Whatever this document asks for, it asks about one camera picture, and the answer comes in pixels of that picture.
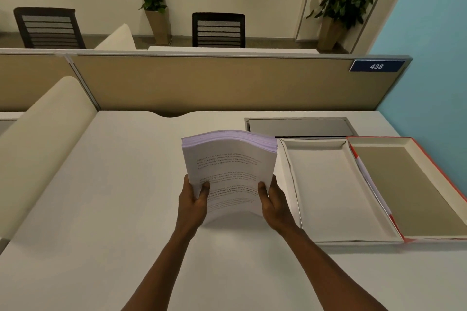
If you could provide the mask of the person's right hand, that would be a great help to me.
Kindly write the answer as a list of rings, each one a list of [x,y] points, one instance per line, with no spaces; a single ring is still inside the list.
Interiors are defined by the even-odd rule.
[[[267,224],[281,236],[297,230],[293,215],[283,190],[277,184],[277,178],[272,176],[272,181],[267,190],[269,196],[269,209],[262,209],[263,217]]]

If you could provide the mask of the person's left hand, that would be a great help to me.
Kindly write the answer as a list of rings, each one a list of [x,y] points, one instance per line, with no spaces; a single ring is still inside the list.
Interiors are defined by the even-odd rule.
[[[202,225],[207,215],[207,202],[201,202],[197,198],[186,174],[184,176],[183,188],[178,198],[178,215],[175,231],[190,239],[194,237],[197,229]]]

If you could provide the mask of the stack of printed paper sheets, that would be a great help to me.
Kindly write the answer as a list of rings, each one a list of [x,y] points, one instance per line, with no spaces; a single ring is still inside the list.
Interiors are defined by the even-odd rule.
[[[219,130],[182,138],[189,182],[196,198],[210,183],[204,225],[235,213],[262,216],[258,184],[270,187],[277,161],[276,137]]]

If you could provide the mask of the person's right forearm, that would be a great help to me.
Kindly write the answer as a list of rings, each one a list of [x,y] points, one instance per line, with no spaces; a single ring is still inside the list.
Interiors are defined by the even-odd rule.
[[[388,311],[296,225],[277,229],[307,275],[324,311]]]

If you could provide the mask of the person's left forearm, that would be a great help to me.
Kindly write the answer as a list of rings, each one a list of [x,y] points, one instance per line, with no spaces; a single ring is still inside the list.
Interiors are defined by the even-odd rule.
[[[121,311],[167,311],[185,253],[197,229],[176,227]]]

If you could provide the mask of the white cardboard box tray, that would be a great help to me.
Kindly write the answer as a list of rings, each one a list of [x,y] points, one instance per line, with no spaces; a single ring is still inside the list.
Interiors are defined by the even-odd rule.
[[[346,139],[280,139],[283,191],[295,222],[323,246],[400,244],[388,208]]]

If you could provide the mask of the beige desk partition panel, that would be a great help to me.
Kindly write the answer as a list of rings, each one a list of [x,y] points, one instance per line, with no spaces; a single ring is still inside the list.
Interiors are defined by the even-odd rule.
[[[405,60],[399,72],[349,72],[354,60]],[[24,111],[63,77],[97,110],[373,111],[412,62],[406,55],[156,47],[98,51],[0,48],[0,111]]]

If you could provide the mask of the red cardboard box lid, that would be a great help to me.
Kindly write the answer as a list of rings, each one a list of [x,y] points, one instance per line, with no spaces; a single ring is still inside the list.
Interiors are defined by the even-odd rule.
[[[467,242],[467,198],[412,137],[347,143],[401,242]]]

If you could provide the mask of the black mesh office chair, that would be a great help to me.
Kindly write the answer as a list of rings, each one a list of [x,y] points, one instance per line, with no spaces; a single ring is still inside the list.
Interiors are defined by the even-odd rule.
[[[192,14],[192,46],[245,48],[245,15],[196,12]]]
[[[86,49],[75,9],[16,7],[14,16],[25,48]]]

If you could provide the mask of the cream curved side divider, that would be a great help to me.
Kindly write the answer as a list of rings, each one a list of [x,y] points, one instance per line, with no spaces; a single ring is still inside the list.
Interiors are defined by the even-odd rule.
[[[135,51],[137,50],[130,27],[122,24],[95,48],[98,51]]]
[[[96,114],[66,76],[0,135],[0,239],[13,238]]]

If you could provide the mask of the blue number sign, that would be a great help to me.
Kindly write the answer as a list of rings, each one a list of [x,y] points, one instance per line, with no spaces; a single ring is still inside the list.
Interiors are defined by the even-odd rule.
[[[399,72],[405,60],[354,60],[349,72]]]

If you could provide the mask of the small potted green plant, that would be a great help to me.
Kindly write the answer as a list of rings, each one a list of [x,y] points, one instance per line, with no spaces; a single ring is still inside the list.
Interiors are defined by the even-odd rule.
[[[170,45],[172,34],[166,0],[143,0],[140,9],[144,10],[156,45]]]

